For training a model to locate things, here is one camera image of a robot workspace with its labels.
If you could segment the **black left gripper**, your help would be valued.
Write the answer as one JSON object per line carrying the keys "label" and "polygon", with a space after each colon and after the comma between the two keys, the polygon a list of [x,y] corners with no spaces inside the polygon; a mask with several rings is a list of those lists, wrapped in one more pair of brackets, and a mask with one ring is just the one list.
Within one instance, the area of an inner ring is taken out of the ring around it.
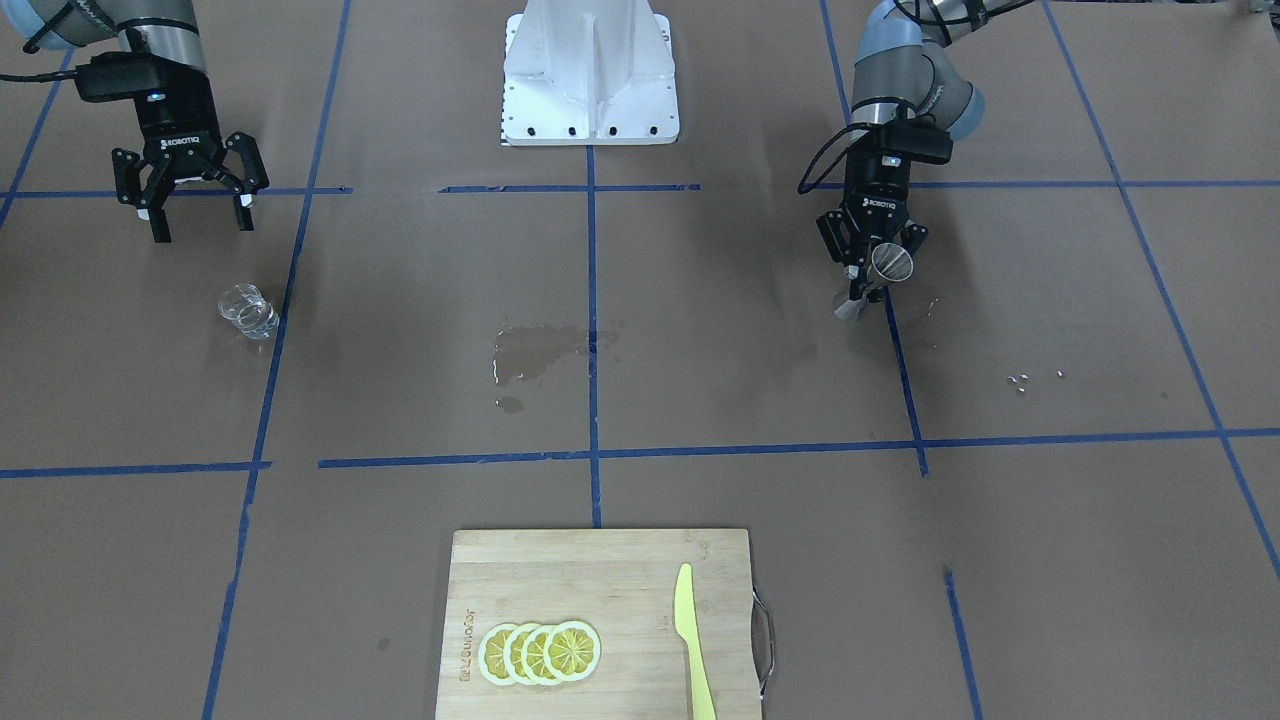
{"label": "black left gripper", "polygon": [[908,224],[911,163],[870,151],[851,151],[846,158],[844,210],[829,210],[815,219],[833,263],[858,272],[863,266],[863,243],[896,242],[896,265],[914,268],[914,256],[929,237],[929,228]]}

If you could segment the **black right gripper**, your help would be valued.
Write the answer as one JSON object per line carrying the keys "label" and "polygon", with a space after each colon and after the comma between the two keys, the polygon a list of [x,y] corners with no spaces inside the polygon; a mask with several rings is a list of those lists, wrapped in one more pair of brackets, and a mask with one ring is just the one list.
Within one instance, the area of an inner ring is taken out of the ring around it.
{"label": "black right gripper", "polygon": [[[116,200],[148,223],[155,243],[172,242],[163,206],[173,182],[225,179],[239,231],[255,229],[253,208],[257,196],[271,187],[271,179],[253,136],[237,131],[224,147],[211,94],[142,94],[136,99],[136,114],[143,136],[142,155],[114,149],[113,176]],[[225,149],[238,159],[239,172],[221,167]]]}

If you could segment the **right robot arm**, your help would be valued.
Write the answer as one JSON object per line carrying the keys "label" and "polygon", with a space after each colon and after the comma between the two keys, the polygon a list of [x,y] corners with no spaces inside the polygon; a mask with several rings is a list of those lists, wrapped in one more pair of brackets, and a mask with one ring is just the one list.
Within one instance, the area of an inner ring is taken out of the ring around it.
{"label": "right robot arm", "polygon": [[165,201],[195,182],[228,190],[238,228],[253,229],[255,199],[270,179],[255,137],[220,129],[193,3],[5,1],[3,12],[26,54],[120,42],[69,70],[3,79],[69,79],[86,102],[133,104],[145,146],[111,151],[115,193],[148,223],[155,242],[172,242]]}

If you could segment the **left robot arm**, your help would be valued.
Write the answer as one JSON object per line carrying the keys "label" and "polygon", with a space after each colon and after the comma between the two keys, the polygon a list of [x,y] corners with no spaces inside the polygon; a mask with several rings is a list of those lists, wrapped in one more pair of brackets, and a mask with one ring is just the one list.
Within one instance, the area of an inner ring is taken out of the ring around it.
{"label": "left robot arm", "polygon": [[946,53],[1023,1],[882,1],[858,42],[850,122],[814,155],[797,183],[817,188],[844,170],[838,209],[818,220],[832,260],[865,281],[873,252],[888,245],[913,252],[922,231],[908,211],[915,164],[950,161],[986,113],[982,92]]}

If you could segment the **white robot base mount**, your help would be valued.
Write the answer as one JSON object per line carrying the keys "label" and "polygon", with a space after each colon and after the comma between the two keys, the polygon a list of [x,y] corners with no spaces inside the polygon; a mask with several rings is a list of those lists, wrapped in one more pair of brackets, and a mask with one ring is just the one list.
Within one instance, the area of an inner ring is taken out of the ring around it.
{"label": "white robot base mount", "polygon": [[529,1],[504,41],[503,145],[678,141],[672,28],[650,3]]}

